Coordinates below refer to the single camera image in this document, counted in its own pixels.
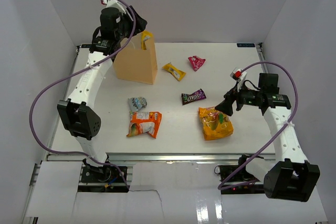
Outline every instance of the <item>brown box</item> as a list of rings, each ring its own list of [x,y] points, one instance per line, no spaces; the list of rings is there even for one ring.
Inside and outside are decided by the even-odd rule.
[[[145,44],[147,50],[141,49],[141,34],[138,34],[117,54],[113,68],[118,79],[154,84],[158,73],[154,37]]]

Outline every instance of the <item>yellow candy bar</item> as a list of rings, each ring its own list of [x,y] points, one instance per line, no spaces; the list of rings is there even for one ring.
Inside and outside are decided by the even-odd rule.
[[[178,70],[174,67],[171,63],[168,63],[162,67],[162,69],[166,70],[167,72],[171,73],[176,80],[181,81],[183,77],[186,75],[185,72]]]

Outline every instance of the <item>wall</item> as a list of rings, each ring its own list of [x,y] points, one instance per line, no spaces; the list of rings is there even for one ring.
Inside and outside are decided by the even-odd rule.
[[[69,73],[75,47],[50,0],[0,0],[0,222],[21,222],[29,182],[42,149],[28,112],[35,95]],[[64,84],[37,104],[36,130],[48,142]]]
[[[336,0],[287,0],[265,40],[266,59],[285,66],[297,84],[294,122],[302,149],[320,167],[318,191],[329,223],[336,223],[335,17]],[[282,93],[293,98],[289,81],[280,77]]]
[[[91,42],[99,0],[51,0],[76,44]],[[160,42],[262,42],[285,0],[125,0]]]

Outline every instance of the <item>yellow snack bag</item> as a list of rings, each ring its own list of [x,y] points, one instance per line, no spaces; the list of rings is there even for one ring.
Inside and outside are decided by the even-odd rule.
[[[198,108],[205,140],[215,140],[232,135],[233,126],[228,115],[215,110],[215,107]]]
[[[174,67],[171,63],[168,63],[162,67],[162,69],[166,70],[167,72],[171,73],[173,77],[176,78],[176,80],[181,81],[183,77],[186,75],[185,72],[178,70],[176,67]]]
[[[153,37],[153,34],[150,33],[149,31],[143,31],[141,34],[141,49],[142,50],[147,50],[146,48],[146,40],[150,39]]]

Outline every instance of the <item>red snack packet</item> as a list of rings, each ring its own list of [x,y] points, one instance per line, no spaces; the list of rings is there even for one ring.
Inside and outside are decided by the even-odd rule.
[[[188,60],[195,71],[197,71],[205,62],[205,59],[201,59],[198,56],[188,57]]]

